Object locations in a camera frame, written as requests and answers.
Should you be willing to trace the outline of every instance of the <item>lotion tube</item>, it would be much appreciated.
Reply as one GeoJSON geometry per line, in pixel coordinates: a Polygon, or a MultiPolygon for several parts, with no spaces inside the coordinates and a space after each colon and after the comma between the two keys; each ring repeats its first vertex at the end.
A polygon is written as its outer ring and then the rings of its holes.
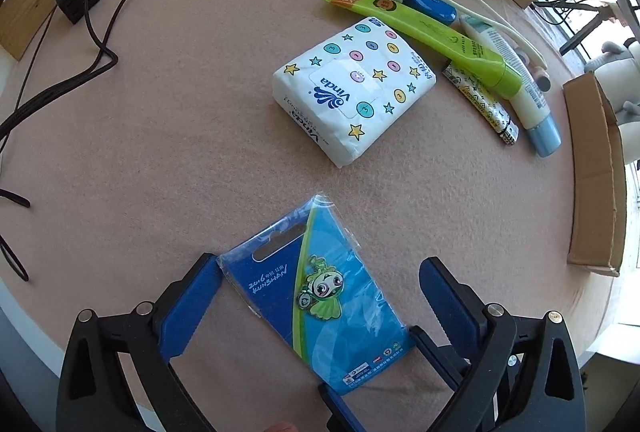
{"type": "Polygon", "coordinates": [[[516,52],[488,24],[466,15],[460,15],[460,23],[469,38],[498,52],[522,77],[522,88],[509,101],[537,154],[548,157],[558,150],[562,138],[549,105],[516,52]]]}

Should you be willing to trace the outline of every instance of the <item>vinda logo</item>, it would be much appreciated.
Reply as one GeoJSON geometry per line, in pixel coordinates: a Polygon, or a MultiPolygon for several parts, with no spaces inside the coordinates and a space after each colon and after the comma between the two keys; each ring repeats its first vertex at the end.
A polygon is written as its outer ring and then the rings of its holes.
{"type": "Polygon", "coordinates": [[[326,78],[321,78],[320,83],[325,88],[314,87],[314,91],[316,92],[314,97],[319,105],[326,103],[329,108],[338,108],[344,105],[345,101],[349,100],[350,94],[335,83],[332,83],[326,78]]]}

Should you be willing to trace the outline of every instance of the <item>green toothpaste tube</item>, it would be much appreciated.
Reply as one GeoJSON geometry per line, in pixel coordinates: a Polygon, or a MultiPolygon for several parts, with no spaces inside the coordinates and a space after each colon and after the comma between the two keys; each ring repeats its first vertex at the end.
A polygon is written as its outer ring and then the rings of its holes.
{"type": "Polygon", "coordinates": [[[500,54],[415,9],[393,0],[324,1],[366,17],[375,16],[397,31],[433,47],[503,98],[511,99],[522,87],[522,78],[500,54]]]}

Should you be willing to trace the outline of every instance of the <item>blue object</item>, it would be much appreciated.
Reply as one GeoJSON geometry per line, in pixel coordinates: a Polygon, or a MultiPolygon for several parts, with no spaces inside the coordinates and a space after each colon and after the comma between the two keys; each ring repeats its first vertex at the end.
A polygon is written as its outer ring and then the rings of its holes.
{"type": "Polygon", "coordinates": [[[320,391],[322,401],[324,401],[324,404],[327,405],[332,414],[329,423],[327,423],[327,428],[329,430],[367,432],[358,421],[358,418],[353,415],[353,412],[351,412],[351,409],[349,409],[347,404],[344,402],[344,399],[342,399],[335,390],[326,383],[322,383],[322,385],[318,387],[318,390],[320,391]],[[335,423],[332,424],[332,420],[336,420],[339,426],[335,426],[335,423]]]}
{"type": "Polygon", "coordinates": [[[218,261],[255,313],[337,394],[413,347],[324,195],[218,261]]]}
{"type": "Polygon", "coordinates": [[[449,361],[449,355],[446,354],[447,351],[452,351],[452,354],[458,355],[453,346],[438,347],[433,343],[430,336],[418,326],[409,329],[409,334],[414,339],[418,350],[431,364],[431,367],[433,367],[443,381],[449,385],[450,389],[454,392],[457,391],[462,384],[462,374],[456,370],[454,365],[449,361]]]}
{"type": "Polygon", "coordinates": [[[220,288],[222,270],[211,255],[162,320],[158,349],[164,361],[180,356],[220,288]]]}
{"type": "Polygon", "coordinates": [[[540,157],[550,156],[562,143],[556,122],[550,114],[538,125],[527,130],[527,135],[540,157]]]}
{"type": "Polygon", "coordinates": [[[430,16],[446,26],[451,25],[457,16],[456,9],[445,4],[442,0],[404,0],[404,5],[430,16]]]}
{"type": "Polygon", "coordinates": [[[462,358],[476,362],[481,356],[482,337],[465,301],[460,300],[451,282],[440,274],[432,261],[423,261],[419,277],[420,289],[436,313],[451,345],[462,358]]]}

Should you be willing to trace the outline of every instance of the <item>metal screw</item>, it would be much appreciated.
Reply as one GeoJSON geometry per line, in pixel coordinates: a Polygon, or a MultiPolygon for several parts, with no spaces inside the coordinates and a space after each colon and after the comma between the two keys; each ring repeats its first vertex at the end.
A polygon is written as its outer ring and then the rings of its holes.
{"type": "Polygon", "coordinates": [[[136,313],[140,316],[146,316],[154,310],[154,305],[151,302],[141,302],[136,306],[136,313]]]}
{"type": "Polygon", "coordinates": [[[501,317],[504,314],[504,307],[500,304],[489,304],[486,308],[489,314],[494,317],[501,317]]]}
{"type": "Polygon", "coordinates": [[[562,315],[558,311],[551,311],[549,313],[549,320],[553,323],[562,323],[562,315]]]}
{"type": "Polygon", "coordinates": [[[88,322],[92,316],[94,316],[94,312],[91,309],[83,309],[78,313],[78,320],[80,322],[88,322]]]}

